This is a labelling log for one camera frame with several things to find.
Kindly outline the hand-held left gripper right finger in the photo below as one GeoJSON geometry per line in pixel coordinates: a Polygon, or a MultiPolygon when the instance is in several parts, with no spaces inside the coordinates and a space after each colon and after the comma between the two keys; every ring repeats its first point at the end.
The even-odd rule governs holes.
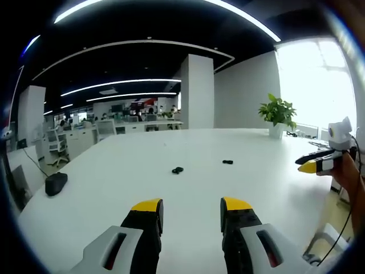
{"type": "Polygon", "coordinates": [[[223,197],[220,215],[227,273],[309,273],[313,268],[286,236],[260,221],[249,203],[223,197]]]}

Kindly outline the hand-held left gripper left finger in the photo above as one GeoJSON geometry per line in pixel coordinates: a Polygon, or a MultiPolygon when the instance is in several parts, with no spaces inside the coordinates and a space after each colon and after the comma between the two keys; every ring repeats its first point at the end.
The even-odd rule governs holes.
{"type": "Polygon", "coordinates": [[[69,273],[156,273],[163,233],[163,199],[134,205],[120,226],[111,226],[83,250],[69,273]]]}

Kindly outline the person's right hand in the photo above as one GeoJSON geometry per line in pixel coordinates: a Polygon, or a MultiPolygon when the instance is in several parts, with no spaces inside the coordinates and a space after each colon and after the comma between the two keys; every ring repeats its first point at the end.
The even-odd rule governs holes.
{"type": "Polygon", "coordinates": [[[362,186],[362,177],[350,154],[345,152],[341,159],[334,161],[331,175],[343,187],[350,199],[354,198],[362,186]]]}

